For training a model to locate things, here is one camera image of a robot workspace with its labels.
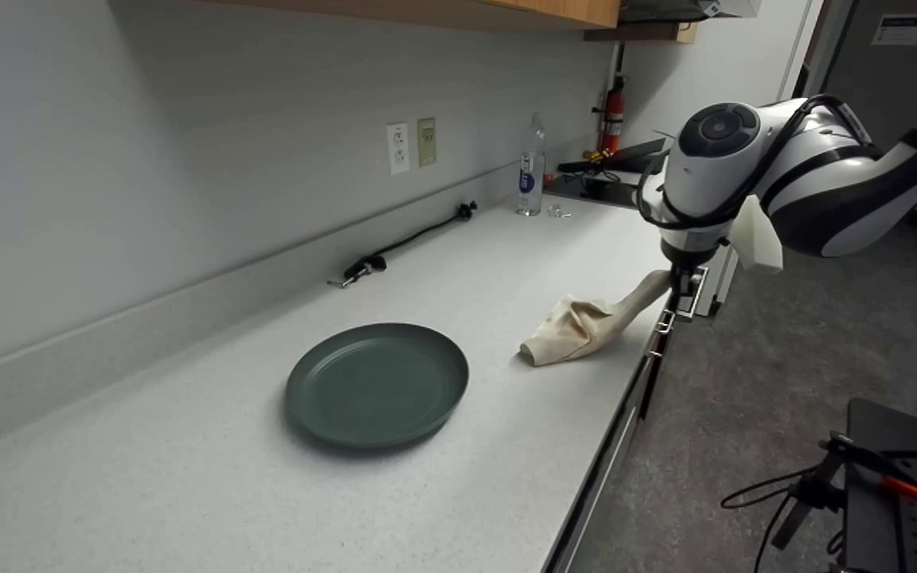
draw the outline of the white wall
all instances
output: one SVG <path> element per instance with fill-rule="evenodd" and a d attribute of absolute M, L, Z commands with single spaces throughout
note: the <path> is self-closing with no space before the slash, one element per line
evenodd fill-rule
<path fill-rule="evenodd" d="M 0 0 L 0 352 L 592 130 L 606 44 L 198 0 Z M 384 125 L 435 115 L 392 178 Z"/>
<path fill-rule="evenodd" d="M 791 100 L 817 8 L 764 0 L 754 18 L 700 23 L 695 44 L 628 44 L 628 139 L 677 133 L 712 102 Z"/>

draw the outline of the cabinet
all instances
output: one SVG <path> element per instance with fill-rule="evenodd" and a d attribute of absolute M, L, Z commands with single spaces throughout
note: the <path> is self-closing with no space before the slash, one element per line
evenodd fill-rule
<path fill-rule="evenodd" d="M 621 0 L 215 0 L 448 29 L 615 29 Z"/>

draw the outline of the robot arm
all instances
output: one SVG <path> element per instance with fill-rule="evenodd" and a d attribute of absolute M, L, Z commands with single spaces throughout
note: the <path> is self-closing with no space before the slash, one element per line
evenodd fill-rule
<path fill-rule="evenodd" d="M 695 268 L 732 232 L 745 200 L 771 219 L 773 241 L 862 251 L 917 207 L 917 127 L 876 156 L 856 115 L 832 95 L 710 105 L 680 127 L 665 191 L 639 212 L 662 229 L 662 251 Z"/>

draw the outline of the cabinet door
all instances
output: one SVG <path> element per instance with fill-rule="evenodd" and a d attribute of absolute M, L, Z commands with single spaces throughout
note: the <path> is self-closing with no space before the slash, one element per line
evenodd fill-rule
<path fill-rule="evenodd" d="M 589 23 L 589 26 L 617 26 L 621 0 L 490 0 L 499 6 L 531 8 L 556 18 Z"/>

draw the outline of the white countertop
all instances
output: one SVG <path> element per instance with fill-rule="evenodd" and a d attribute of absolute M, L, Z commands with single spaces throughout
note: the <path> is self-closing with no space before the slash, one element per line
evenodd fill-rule
<path fill-rule="evenodd" d="M 665 268 L 633 211 L 553 203 L 487 211 L 0 438 L 0 571 L 539 571 L 659 309 L 582 364 L 515 346 L 564 294 L 621 300 Z M 282 381 L 369 322 L 448 333 L 472 379 L 433 438 L 341 459 L 282 426 Z"/>

